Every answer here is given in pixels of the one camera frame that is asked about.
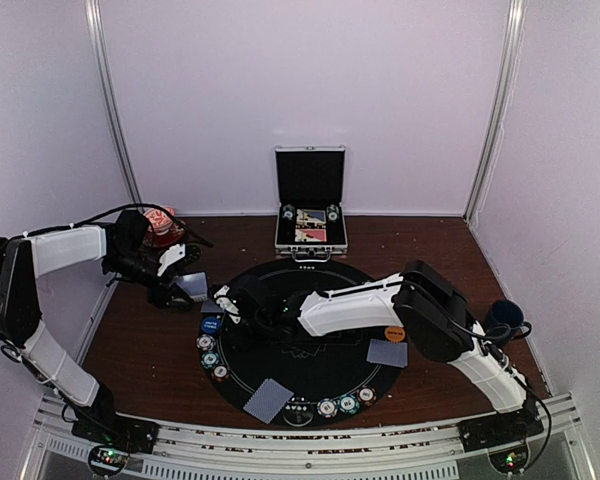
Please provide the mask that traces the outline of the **orange big blind button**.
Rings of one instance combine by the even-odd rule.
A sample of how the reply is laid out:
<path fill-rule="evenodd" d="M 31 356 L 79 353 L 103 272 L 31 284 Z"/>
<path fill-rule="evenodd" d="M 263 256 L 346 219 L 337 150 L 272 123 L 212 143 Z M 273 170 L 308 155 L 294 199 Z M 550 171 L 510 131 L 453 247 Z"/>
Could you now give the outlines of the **orange big blind button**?
<path fill-rule="evenodd" d="M 384 330 L 385 338 L 392 343 L 400 343 L 406 339 L 406 331 L 403 327 L 389 326 Z"/>

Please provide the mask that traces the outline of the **blue white chips front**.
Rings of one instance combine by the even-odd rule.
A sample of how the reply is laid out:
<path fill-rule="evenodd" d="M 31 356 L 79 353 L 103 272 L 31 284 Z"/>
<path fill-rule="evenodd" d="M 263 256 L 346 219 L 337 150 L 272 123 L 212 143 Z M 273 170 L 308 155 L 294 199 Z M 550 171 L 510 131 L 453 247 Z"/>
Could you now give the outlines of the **blue white chips front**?
<path fill-rule="evenodd" d="M 321 417 L 330 419 L 337 415 L 339 408 L 336 401 L 325 398 L 317 402 L 316 411 Z"/>

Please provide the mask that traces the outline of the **green chips front seat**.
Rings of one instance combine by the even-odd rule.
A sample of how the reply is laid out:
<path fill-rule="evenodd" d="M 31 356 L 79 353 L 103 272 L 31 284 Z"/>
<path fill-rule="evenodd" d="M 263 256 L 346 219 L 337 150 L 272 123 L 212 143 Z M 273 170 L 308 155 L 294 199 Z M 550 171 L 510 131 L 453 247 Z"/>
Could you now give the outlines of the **green chips front seat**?
<path fill-rule="evenodd" d="M 343 395 L 338 399 L 337 406 L 340 412 L 353 415 L 358 412 L 360 403 L 355 395 Z"/>

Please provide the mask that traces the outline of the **grey blue card deck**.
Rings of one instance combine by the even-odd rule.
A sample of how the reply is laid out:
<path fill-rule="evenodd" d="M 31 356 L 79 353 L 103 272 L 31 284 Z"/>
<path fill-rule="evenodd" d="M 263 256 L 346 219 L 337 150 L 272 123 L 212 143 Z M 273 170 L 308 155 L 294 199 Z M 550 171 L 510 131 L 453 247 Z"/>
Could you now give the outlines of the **grey blue card deck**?
<path fill-rule="evenodd" d="M 203 302 L 208 298 L 207 276 L 204 272 L 178 276 L 176 285 L 194 302 Z"/>

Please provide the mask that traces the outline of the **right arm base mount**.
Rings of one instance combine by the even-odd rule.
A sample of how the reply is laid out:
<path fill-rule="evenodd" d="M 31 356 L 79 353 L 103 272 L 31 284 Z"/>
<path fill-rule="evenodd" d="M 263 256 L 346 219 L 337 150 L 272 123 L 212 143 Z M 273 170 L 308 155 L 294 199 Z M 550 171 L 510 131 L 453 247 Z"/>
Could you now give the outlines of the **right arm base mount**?
<path fill-rule="evenodd" d="M 544 431 L 534 397 L 527 398 L 519 410 L 463 420 L 457 428 L 465 452 L 522 441 Z"/>

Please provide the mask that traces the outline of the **green chips seat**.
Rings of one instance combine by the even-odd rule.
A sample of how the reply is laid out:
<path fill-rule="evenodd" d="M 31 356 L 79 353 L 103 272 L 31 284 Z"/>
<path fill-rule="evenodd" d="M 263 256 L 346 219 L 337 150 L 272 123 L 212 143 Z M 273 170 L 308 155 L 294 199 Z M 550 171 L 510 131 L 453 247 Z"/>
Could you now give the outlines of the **green chips seat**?
<path fill-rule="evenodd" d="M 340 412 L 353 415 L 358 412 L 360 403 L 355 395 L 343 395 L 338 399 L 337 406 Z"/>
<path fill-rule="evenodd" d="M 219 355 L 216 352 L 207 351 L 201 356 L 201 365 L 205 370 L 215 368 L 219 362 Z"/>

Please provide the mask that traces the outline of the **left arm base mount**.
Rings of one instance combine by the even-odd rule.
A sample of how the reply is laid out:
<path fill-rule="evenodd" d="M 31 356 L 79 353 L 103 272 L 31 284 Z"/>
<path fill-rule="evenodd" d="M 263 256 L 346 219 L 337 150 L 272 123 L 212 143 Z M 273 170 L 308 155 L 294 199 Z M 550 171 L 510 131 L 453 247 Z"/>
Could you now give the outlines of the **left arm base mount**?
<path fill-rule="evenodd" d="M 73 436 L 127 453 L 153 452 L 159 425 L 118 414 L 113 394 L 104 384 L 98 385 L 91 406 L 79 406 L 64 393 L 60 393 L 60 396 L 76 416 L 71 427 Z"/>

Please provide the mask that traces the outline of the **clear round dealer button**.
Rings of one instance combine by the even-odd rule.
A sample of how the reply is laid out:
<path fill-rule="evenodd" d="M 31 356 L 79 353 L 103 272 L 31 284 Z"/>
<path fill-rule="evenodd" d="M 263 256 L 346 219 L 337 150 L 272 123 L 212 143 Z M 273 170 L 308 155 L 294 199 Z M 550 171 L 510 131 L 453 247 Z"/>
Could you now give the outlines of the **clear round dealer button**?
<path fill-rule="evenodd" d="M 309 425 L 314 419 L 313 404 L 301 396 L 294 396 L 285 404 L 283 420 L 290 426 L 300 428 Z"/>

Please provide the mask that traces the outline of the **orange chips seat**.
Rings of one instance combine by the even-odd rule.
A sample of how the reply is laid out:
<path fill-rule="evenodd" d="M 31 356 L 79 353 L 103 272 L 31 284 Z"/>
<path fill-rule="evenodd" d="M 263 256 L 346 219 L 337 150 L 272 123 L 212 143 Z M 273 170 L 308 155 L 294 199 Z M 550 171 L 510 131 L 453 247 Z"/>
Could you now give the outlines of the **orange chips seat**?
<path fill-rule="evenodd" d="M 371 406 L 377 400 L 377 394 L 374 388 L 363 386 L 357 391 L 357 398 L 361 405 Z"/>
<path fill-rule="evenodd" d="M 230 370 L 225 365 L 217 365 L 211 371 L 211 376 L 216 382 L 224 382 L 230 377 Z"/>

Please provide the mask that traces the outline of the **blue card front seat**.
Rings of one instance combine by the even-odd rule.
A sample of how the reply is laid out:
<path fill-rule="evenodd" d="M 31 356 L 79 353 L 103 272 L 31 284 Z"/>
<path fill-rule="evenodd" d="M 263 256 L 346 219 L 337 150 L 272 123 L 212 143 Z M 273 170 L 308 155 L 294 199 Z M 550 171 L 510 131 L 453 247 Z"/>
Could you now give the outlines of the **blue card front seat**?
<path fill-rule="evenodd" d="M 267 378 L 243 406 L 243 410 L 259 421 L 270 424 L 294 393 L 276 380 Z"/>

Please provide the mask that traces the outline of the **orange chips front seat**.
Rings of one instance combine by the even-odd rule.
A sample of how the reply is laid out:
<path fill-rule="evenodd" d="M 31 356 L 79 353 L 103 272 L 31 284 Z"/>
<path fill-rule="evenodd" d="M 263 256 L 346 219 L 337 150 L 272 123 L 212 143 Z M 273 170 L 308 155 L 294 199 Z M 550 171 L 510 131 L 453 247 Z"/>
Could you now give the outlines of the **orange chips front seat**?
<path fill-rule="evenodd" d="M 361 405 L 371 406 L 377 400 L 377 394 L 374 388 L 363 386 L 357 391 L 357 398 Z"/>

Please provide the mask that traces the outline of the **blue white chips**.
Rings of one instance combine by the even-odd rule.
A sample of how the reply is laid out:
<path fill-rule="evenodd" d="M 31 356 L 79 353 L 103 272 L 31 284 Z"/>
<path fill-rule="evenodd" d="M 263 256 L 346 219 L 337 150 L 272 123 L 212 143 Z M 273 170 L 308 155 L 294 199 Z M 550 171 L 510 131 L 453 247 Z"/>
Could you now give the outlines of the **blue white chips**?
<path fill-rule="evenodd" d="M 321 417 L 330 419 L 337 415 L 339 408 L 336 401 L 325 398 L 317 402 L 316 411 Z"/>
<path fill-rule="evenodd" d="M 212 351 L 215 348 L 215 346 L 216 346 L 216 339 L 211 335 L 203 334 L 203 335 L 200 335 L 196 339 L 196 347 L 201 352 Z"/>

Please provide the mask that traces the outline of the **blue card seat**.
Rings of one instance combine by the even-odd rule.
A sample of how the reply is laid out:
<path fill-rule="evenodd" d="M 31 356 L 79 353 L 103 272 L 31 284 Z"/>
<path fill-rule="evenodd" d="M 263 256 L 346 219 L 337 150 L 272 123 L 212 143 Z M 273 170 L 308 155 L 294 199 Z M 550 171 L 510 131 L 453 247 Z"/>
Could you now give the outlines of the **blue card seat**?
<path fill-rule="evenodd" d="M 243 406 L 243 410 L 259 421 L 270 424 L 294 393 L 276 380 L 267 378 Z"/>
<path fill-rule="evenodd" d="M 211 299 L 207 299 L 202 302 L 200 312 L 204 315 L 221 315 L 224 313 L 224 309 Z"/>
<path fill-rule="evenodd" d="M 372 364 L 405 368 L 408 365 L 408 344 L 406 342 L 390 342 L 371 339 L 367 350 L 366 361 Z"/>

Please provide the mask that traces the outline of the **blue small blind button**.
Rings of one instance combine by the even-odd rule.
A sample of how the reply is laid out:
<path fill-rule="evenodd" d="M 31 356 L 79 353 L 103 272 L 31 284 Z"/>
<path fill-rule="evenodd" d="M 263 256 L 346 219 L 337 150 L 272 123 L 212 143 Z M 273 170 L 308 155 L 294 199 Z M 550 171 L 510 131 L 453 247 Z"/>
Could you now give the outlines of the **blue small blind button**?
<path fill-rule="evenodd" d="M 218 316 L 208 316 L 200 323 L 201 331 L 206 335 L 215 335 L 222 326 L 222 319 Z"/>

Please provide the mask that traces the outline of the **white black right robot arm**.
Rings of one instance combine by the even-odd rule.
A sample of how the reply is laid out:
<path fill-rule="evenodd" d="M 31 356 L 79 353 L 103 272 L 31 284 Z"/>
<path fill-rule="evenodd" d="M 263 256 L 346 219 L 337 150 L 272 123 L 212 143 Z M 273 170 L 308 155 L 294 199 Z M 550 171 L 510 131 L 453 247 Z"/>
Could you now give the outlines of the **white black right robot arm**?
<path fill-rule="evenodd" d="M 361 285 L 286 297 L 244 275 L 215 298 L 242 329 L 276 340 L 401 327 L 422 356 L 455 367 L 487 397 L 498 413 L 492 430 L 499 440 L 515 440 L 538 415 L 534 389 L 502 350 L 508 341 L 526 336 L 528 323 L 493 320 L 482 326 L 465 296 L 423 261 Z"/>

